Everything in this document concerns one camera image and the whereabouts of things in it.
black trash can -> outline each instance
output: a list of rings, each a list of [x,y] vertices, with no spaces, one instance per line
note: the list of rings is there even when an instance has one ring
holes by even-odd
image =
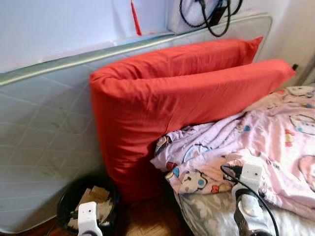
[[[113,207],[106,218],[108,224],[106,224],[106,226],[99,225],[99,228],[101,229],[103,236],[112,235],[115,228],[116,209],[120,197],[109,177],[97,175],[89,175],[75,180],[69,184],[60,198],[57,208],[57,218],[60,227],[67,234],[78,235],[78,230],[69,228],[67,224],[71,218],[71,212],[75,211],[75,208],[79,204],[86,189],[92,189],[93,186],[102,187],[110,192],[109,198],[111,198],[113,202]]]

red stick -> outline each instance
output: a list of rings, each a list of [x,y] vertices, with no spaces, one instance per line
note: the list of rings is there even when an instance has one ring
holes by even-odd
[[[132,9],[132,16],[133,16],[133,20],[134,20],[134,25],[136,26],[137,35],[142,36],[141,29],[140,29],[139,22],[138,22],[138,18],[137,18],[137,13],[136,13],[136,10],[134,9],[134,5],[133,5],[132,0],[131,0],[131,9]]]

gray bedsheet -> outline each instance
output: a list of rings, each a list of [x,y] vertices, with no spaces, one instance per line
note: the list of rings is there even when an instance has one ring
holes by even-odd
[[[235,201],[230,192],[211,195],[176,195],[182,215],[196,236],[238,236],[234,221]],[[315,222],[290,211],[270,206],[282,236],[315,236]],[[268,227],[273,235],[274,227],[265,211]]]

cartoon print blanket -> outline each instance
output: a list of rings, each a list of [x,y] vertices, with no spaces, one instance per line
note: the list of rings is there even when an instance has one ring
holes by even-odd
[[[315,110],[312,87],[290,87],[218,122],[188,126],[161,137],[151,162],[174,191],[218,193],[233,184],[220,165],[259,158],[259,193],[284,209],[315,220]]]

wooden floor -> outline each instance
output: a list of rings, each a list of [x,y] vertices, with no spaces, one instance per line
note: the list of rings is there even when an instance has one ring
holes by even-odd
[[[120,206],[114,236],[185,236],[184,226],[177,219],[165,196],[130,206]],[[29,232],[16,236],[46,236],[55,219]],[[55,228],[49,236],[66,236]]]

